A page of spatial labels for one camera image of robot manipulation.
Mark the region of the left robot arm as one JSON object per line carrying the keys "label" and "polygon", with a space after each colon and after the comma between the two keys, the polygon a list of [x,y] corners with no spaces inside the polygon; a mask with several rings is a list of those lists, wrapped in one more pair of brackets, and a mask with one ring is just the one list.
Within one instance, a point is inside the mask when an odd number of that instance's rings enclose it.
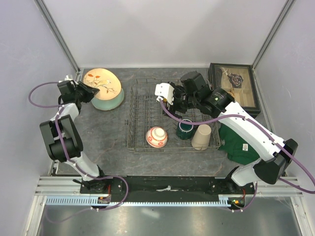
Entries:
{"label": "left robot arm", "polygon": [[49,157],[71,166],[82,178],[76,183],[90,194],[104,193],[108,181],[101,168],[84,153],[84,146],[74,120],[82,103],[90,102],[99,89],[65,78],[57,82],[60,91],[58,111],[49,121],[40,124],[40,131]]}

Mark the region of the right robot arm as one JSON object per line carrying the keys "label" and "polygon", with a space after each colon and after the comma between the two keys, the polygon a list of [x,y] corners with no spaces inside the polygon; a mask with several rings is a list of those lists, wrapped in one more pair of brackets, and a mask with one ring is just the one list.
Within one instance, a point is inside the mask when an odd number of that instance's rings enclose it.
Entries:
{"label": "right robot arm", "polygon": [[244,185],[258,180],[275,184],[298,148],[295,140],[284,140],[262,126],[227,91],[210,89],[196,71],[182,76],[180,85],[170,82],[166,100],[173,111],[185,113],[197,108],[203,114],[218,118],[222,125],[233,130],[256,151],[257,160],[229,173],[225,187],[230,193],[238,193]]}

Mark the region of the cream bird plate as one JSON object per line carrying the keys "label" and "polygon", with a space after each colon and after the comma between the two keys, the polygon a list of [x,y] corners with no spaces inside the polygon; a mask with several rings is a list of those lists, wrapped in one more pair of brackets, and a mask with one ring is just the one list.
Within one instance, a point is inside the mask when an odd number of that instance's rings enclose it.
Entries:
{"label": "cream bird plate", "polygon": [[83,77],[83,83],[99,89],[95,96],[99,100],[111,100],[117,97],[122,90],[121,82],[117,76],[103,68],[88,71]]}

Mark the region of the mint green plate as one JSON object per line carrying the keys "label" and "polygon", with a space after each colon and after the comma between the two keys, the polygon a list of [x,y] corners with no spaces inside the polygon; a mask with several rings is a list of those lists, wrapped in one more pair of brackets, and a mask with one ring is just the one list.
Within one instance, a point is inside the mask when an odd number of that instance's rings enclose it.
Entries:
{"label": "mint green plate", "polygon": [[122,104],[124,98],[125,98],[125,92],[123,89],[121,89],[120,93],[116,97],[114,97],[113,99],[100,100],[100,99],[94,97],[91,100],[91,103],[93,104],[93,106],[96,109],[99,109],[102,111],[110,111],[110,110],[113,110],[113,109],[119,107]]}

